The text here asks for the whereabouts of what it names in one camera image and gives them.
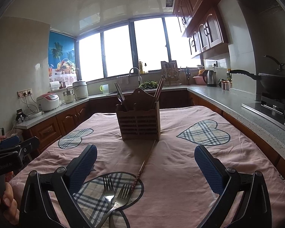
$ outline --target human hand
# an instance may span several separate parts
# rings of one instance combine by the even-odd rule
[[[5,177],[9,177],[13,172],[5,174]],[[9,183],[5,183],[5,191],[2,196],[3,203],[8,207],[4,212],[4,217],[12,224],[17,225],[19,223],[19,210],[17,209],[17,202],[14,199],[13,188]]]

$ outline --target kitchen counter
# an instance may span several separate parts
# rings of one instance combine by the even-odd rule
[[[189,92],[203,98],[204,100],[217,106],[222,111],[234,117],[236,120],[241,122],[243,125],[251,129],[260,138],[266,141],[273,149],[275,149],[284,159],[285,159],[285,131],[275,125],[274,123],[268,121],[267,119],[251,112],[250,110],[241,106],[242,103],[254,103],[253,99],[243,97],[237,93],[232,93],[229,91],[222,90],[219,87],[207,87],[199,85],[191,86],[172,86],[164,87],[163,92],[173,91],[173,90],[188,90]],[[70,104],[62,104],[60,107],[53,111],[44,113],[43,115],[36,117],[32,120],[24,121],[17,124],[17,128],[28,129],[32,126],[55,116],[63,111],[73,108],[79,104],[87,102],[93,99],[102,99],[107,97],[116,97],[117,94],[105,95],[105,94],[95,94],[90,95],[85,99],[77,100]]]

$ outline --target silver fork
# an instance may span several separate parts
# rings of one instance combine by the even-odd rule
[[[108,209],[112,208],[111,200],[114,198],[114,188],[111,180],[111,176],[102,177],[104,182],[104,197],[108,201]],[[109,216],[109,228],[115,228],[114,220],[112,215]]]
[[[109,215],[116,209],[125,206],[130,200],[131,196],[131,185],[124,184],[115,200],[114,206],[105,214],[101,221],[97,224],[95,228],[100,228],[105,223]]]

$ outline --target green vegetable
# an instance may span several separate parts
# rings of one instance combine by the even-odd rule
[[[158,86],[158,84],[155,81],[146,81],[146,82],[140,84],[139,88],[141,88],[143,90],[147,90],[147,89],[156,89],[157,86]]]

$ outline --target faucet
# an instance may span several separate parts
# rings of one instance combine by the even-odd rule
[[[139,71],[138,68],[136,68],[136,67],[131,68],[131,69],[130,69],[130,72],[129,72],[129,76],[131,75],[131,70],[132,70],[132,69],[137,69],[137,70],[138,70],[138,84],[139,84],[139,85],[142,84],[143,80],[142,80],[142,77],[140,76],[140,71]]]

